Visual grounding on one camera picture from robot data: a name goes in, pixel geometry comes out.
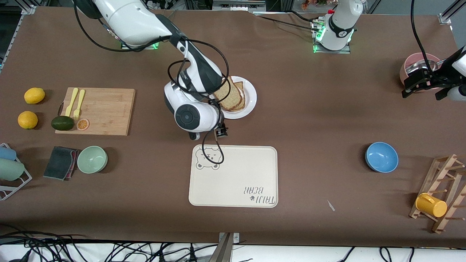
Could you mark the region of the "plain brown bread slice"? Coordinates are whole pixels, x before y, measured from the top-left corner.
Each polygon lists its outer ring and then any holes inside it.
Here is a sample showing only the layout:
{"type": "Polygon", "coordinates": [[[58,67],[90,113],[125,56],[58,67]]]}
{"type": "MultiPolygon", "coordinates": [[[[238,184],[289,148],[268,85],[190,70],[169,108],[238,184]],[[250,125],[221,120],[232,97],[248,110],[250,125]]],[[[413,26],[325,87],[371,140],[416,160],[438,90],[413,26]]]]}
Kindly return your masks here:
{"type": "Polygon", "coordinates": [[[243,97],[231,77],[227,78],[220,89],[213,93],[213,96],[225,111],[236,111],[242,107],[243,97]]]}

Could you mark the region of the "round white plate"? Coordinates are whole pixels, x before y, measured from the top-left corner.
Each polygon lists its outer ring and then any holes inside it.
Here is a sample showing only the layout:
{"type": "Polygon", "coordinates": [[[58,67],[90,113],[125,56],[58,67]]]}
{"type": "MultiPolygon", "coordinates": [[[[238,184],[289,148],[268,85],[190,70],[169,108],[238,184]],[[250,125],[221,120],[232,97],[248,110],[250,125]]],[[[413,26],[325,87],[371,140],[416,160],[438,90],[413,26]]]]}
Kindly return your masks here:
{"type": "Polygon", "coordinates": [[[244,93],[246,95],[246,106],[244,109],[241,111],[225,111],[221,106],[220,109],[224,114],[224,117],[227,119],[239,119],[247,116],[249,113],[251,113],[256,105],[257,102],[257,94],[255,91],[254,86],[245,78],[239,77],[239,76],[231,76],[231,79],[234,82],[243,82],[244,85],[244,93]]]}

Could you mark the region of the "metal scoop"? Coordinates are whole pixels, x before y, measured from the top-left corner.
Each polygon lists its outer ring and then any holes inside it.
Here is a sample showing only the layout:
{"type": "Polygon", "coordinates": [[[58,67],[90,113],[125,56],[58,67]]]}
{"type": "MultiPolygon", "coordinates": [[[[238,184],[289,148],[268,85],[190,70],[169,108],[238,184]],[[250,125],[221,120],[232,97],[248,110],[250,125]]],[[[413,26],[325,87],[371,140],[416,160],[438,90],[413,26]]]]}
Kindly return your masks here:
{"type": "MultiPolygon", "coordinates": [[[[442,66],[444,61],[445,60],[434,61],[434,60],[428,59],[429,67],[431,68],[432,71],[436,71],[442,66]]],[[[408,66],[408,68],[406,68],[406,73],[411,74],[414,71],[421,69],[421,68],[428,69],[428,66],[426,65],[426,62],[424,60],[417,61],[413,63],[412,65],[408,66]]]]}

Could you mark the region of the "pink bowl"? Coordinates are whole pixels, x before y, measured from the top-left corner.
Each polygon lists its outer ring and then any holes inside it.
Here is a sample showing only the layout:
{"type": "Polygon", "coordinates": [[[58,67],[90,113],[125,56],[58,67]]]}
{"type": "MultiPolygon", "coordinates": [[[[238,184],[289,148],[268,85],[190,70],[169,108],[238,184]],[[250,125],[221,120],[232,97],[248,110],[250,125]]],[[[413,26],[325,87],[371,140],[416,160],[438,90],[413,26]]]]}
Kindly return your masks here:
{"type": "MultiPolygon", "coordinates": [[[[439,58],[437,58],[436,56],[434,55],[431,55],[431,54],[428,54],[426,53],[426,57],[427,59],[431,59],[431,60],[434,60],[434,61],[441,61],[439,58]]],[[[400,81],[401,83],[404,84],[404,80],[406,78],[408,78],[408,74],[406,73],[406,68],[408,68],[408,66],[412,65],[413,63],[417,62],[417,61],[420,61],[420,60],[424,60],[424,57],[422,55],[421,52],[419,53],[414,53],[412,55],[409,55],[408,58],[406,58],[400,68],[400,72],[399,72],[399,77],[400,77],[400,81]]]]}

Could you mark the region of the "cream bear print tray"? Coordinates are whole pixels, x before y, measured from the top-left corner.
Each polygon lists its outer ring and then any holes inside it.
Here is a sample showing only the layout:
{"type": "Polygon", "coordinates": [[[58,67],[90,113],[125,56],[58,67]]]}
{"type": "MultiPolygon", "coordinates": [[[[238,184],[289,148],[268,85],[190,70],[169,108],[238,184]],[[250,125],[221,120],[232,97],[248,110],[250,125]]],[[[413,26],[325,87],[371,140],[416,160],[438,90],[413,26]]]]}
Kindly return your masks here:
{"type": "Polygon", "coordinates": [[[189,202],[198,207],[276,207],[277,157],[271,146],[195,146],[189,202]]]}

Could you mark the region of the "blue bowl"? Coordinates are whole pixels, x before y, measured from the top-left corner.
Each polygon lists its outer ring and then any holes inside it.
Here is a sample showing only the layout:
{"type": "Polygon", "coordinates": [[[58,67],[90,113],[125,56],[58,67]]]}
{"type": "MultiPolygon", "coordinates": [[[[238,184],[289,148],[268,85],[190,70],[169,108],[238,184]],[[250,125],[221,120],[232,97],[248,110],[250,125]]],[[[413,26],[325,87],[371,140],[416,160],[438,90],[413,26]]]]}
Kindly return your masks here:
{"type": "Polygon", "coordinates": [[[373,171],[390,173],[398,167],[398,153],[395,148],[385,142],[370,144],[364,153],[366,164],[373,171]]]}

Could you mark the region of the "yellow mug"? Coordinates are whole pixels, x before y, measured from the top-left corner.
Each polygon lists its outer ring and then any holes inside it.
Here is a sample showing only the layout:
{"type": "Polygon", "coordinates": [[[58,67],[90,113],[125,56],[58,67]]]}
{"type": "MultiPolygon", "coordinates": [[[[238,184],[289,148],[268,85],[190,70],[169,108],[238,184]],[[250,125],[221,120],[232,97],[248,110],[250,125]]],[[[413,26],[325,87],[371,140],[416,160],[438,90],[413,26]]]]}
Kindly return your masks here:
{"type": "Polygon", "coordinates": [[[435,218],[444,216],[448,209],[446,202],[433,197],[428,193],[422,193],[416,198],[415,207],[419,211],[429,214],[435,218]]]}

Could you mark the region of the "pale green bowl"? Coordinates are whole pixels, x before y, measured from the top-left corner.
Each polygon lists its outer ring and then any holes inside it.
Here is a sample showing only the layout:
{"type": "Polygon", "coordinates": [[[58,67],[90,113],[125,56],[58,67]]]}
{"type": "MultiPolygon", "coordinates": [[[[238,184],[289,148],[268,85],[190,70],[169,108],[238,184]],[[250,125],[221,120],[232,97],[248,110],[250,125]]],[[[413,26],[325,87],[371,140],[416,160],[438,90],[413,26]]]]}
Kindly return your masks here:
{"type": "Polygon", "coordinates": [[[77,167],[84,174],[95,174],[102,171],[108,162],[103,148],[90,146],[85,148],[77,158],[77,167]]]}

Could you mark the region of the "yellow plastic knife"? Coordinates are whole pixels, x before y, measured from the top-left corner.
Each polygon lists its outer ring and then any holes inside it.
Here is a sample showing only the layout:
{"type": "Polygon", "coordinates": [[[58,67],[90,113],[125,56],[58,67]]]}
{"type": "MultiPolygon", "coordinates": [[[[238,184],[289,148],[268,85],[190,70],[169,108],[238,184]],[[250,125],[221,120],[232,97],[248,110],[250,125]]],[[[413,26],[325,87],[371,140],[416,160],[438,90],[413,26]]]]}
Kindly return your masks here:
{"type": "Polygon", "coordinates": [[[70,98],[70,103],[69,103],[69,105],[68,105],[68,107],[66,108],[66,111],[65,111],[65,116],[68,116],[68,117],[71,116],[71,111],[73,109],[74,102],[75,102],[75,99],[77,97],[78,92],[79,92],[78,88],[73,88],[72,95],[71,95],[71,98],[70,98]]]}

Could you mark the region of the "dark green avocado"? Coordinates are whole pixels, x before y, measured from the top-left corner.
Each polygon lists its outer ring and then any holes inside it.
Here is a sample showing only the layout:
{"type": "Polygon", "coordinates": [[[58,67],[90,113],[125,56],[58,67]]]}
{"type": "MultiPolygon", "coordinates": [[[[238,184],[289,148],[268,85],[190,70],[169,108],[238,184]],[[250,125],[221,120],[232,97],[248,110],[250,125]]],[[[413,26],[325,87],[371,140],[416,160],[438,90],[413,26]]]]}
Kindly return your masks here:
{"type": "Polygon", "coordinates": [[[68,116],[57,116],[51,121],[51,127],[58,131],[69,131],[74,126],[74,119],[68,116]]]}

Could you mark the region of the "oval yellow lemon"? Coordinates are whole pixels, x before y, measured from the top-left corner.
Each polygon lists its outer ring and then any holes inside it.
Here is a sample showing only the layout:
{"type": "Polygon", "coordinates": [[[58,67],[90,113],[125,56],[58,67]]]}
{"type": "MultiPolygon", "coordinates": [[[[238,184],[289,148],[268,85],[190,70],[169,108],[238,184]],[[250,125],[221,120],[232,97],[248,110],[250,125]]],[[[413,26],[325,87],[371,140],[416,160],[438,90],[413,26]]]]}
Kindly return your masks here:
{"type": "Polygon", "coordinates": [[[30,88],[24,94],[24,100],[27,104],[37,104],[40,103],[46,96],[43,88],[33,87],[30,88]]]}

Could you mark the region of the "pale green cup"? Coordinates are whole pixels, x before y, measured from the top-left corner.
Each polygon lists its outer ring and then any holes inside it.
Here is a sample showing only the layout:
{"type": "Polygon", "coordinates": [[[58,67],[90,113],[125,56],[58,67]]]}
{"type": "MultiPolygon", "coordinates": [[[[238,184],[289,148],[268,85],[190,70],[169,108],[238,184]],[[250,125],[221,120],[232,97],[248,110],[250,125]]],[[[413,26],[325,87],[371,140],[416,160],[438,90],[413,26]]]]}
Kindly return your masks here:
{"type": "Polygon", "coordinates": [[[9,159],[0,159],[0,179],[14,181],[22,176],[24,171],[24,164],[9,159]]]}

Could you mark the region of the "light blue cup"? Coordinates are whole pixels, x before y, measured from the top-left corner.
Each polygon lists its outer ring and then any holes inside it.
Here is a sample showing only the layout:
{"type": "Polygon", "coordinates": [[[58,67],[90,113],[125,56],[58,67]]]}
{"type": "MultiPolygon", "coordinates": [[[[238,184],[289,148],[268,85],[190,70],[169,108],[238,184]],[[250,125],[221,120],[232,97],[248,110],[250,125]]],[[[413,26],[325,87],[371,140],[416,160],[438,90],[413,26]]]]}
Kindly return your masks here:
{"type": "Polygon", "coordinates": [[[0,146],[0,159],[15,161],[17,153],[15,150],[0,146]]]}

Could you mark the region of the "aluminium frame rail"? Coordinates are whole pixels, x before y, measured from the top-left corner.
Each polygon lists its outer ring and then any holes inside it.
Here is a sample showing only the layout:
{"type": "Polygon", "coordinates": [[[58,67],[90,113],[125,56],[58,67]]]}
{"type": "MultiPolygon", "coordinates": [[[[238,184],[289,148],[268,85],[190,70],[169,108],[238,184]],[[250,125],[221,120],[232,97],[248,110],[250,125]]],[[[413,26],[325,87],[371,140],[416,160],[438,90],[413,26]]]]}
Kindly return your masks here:
{"type": "Polygon", "coordinates": [[[266,12],[266,0],[212,0],[212,10],[266,12]]]}

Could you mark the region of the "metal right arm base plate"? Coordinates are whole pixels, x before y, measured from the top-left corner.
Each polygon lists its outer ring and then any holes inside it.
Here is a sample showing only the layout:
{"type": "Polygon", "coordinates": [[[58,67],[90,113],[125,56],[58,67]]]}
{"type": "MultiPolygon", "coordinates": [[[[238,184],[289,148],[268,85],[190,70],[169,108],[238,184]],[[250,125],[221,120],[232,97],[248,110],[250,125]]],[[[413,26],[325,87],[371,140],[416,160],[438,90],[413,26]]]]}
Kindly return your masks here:
{"type": "MultiPolygon", "coordinates": [[[[126,50],[126,49],[127,49],[127,50],[130,50],[130,49],[132,49],[132,50],[135,50],[135,49],[142,49],[143,46],[144,46],[144,45],[142,45],[142,46],[128,45],[128,46],[127,46],[126,43],[121,43],[121,49],[124,49],[124,50],[126,50]]],[[[149,45],[149,46],[146,46],[146,47],[144,48],[144,50],[157,50],[158,47],[159,47],[159,43],[153,43],[153,44],[151,44],[151,45],[149,45]]]]}

